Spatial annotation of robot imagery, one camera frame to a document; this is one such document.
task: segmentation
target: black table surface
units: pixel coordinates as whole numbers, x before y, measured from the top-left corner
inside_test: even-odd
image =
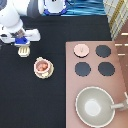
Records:
[[[31,19],[22,17],[26,28],[38,28],[39,42],[31,42],[27,58],[18,48],[3,46],[0,51],[0,128],[66,128],[67,41],[111,41],[106,15]],[[34,73],[36,58],[54,65],[48,79]]]

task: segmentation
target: stove top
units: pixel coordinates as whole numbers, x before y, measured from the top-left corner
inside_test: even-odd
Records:
[[[115,103],[125,99],[126,91],[114,41],[66,43],[66,128],[90,128],[78,117],[75,101],[86,87],[100,87]],[[105,128],[127,128],[128,111],[116,111]]]

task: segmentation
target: white bowl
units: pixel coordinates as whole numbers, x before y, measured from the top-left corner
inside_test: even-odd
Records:
[[[105,127],[114,118],[112,97],[99,87],[87,87],[76,98],[76,112],[79,118],[91,127]]]

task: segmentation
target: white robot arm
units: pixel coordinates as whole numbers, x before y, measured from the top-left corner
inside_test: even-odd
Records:
[[[19,47],[30,45],[30,41],[39,41],[39,31],[25,31],[20,16],[37,18],[43,11],[43,0],[0,0],[0,39],[4,43],[15,42]]]

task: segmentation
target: burner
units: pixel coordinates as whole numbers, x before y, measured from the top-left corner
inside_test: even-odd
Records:
[[[89,48],[85,44],[78,44],[74,48],[74,53],[75,53],[76,56],[78,56],[80,58],[83,58],[83,57],[88,55]]]
[[[90,71],[91,71],[91,68],[89,64],[87,64],[86,62],[79,62],[75,66],[75,72],[79,76],[82,76],[82,77],[87,76],[89,75]]]
[[[108,57],[111,54],[111,49],[106,45],[99,45],[96,48],[96,54],[100,57]]]
[[[112,76],[115,73],[114,66],[109,62],[100,63],[98,70],[103,76]]]

